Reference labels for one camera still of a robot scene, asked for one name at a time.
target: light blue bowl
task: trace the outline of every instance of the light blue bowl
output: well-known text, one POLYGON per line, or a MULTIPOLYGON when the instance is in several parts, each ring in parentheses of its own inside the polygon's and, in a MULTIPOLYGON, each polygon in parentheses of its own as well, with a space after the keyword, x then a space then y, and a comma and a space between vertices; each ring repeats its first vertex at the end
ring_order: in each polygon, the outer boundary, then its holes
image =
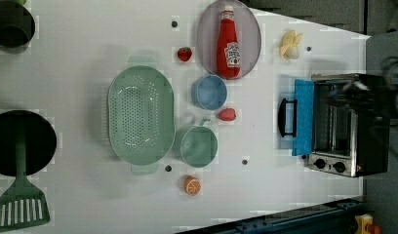
POLYGON ((191 93, 196 106, 216 110, 226 102, 227 88, 220 77, 209 75, 197 80, 192 86, 191 93))

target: white tabletop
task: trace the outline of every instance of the white tabletop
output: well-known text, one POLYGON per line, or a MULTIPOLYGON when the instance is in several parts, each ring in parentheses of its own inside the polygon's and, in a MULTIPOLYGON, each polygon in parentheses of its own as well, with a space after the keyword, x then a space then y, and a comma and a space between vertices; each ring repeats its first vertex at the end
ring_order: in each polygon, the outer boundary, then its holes
MULTIPOLYGON (((195 46, 196 23, 211 2, 27 2, 37 32, 23 54, 0 51, 0 112, 38 111, 54 124, 59 147, 52 163, 30 177, 45 192, 52 221, 25 231, 173 233, 362 195, 361 179, 313 172, 290 150, 277 149, 276 114, 279 94, 290 92, 296 77, 364 72, 368 37, 253 10, 262 34, 259 62, 248 76, 226 82, 226 105, 239 116, 224 124, 190 103, 191 84, 207 74, 197 54, 188 63, 175 57, 179 47, 195 46), (278 56, 289 29, 304 33, 298 60, 278 56), (219 153, 208 167, 193 169, 171 151, 158 172, 136 176, 114 154, 108 87, 131 56, 145 55, 173 86, 177 128, 215 120, 219 153), (181 190, 186 175, 201 180, 199 195, 181 190)), ((12 181, 0 175, 0 196, 12 181)))

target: black pan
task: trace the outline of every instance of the black pan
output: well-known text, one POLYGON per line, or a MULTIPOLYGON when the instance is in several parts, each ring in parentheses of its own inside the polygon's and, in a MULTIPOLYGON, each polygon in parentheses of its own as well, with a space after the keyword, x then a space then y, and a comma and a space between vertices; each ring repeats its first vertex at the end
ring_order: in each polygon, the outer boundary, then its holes
POLYGON ((57 136, 41 115, 13 110, 0 114, 0 174, 16 176, 16 137, 19 126, 25 127, 26 174, 32 175, 47 166, 57 148, 57 136))
POLYGON ((23 46, 32 39, 34 33, 34 18, 25 7, 13 1, 0 1, 0 46, 23 46))

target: red fruit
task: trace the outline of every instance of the red fruit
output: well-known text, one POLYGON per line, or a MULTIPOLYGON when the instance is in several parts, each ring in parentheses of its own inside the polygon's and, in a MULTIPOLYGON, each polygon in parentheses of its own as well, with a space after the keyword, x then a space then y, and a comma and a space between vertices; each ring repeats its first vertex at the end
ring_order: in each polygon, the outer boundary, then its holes
POLYGON ((178 50, 178 58, 182 61, 188 61, 192 57, 192 50, 188 47, 183 47, 178 50))
POLYGON ((236 119, 236 112, 232 108, 226 108, 218 114, 218 117, 223 121, 233 121, 236 119))

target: orange slice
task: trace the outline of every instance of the orange slice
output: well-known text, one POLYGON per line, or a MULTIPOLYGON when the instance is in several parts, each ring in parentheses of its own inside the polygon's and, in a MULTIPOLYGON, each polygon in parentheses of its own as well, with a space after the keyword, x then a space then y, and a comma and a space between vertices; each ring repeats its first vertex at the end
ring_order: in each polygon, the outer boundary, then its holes
POLYGON ((201 185, 199 180, 196 177, 189 176, 185 181, 184 181, 184 191, 186 191, 187 194, 191 196, 195 196, 196 194, 199 193, 201 189, 201 185))

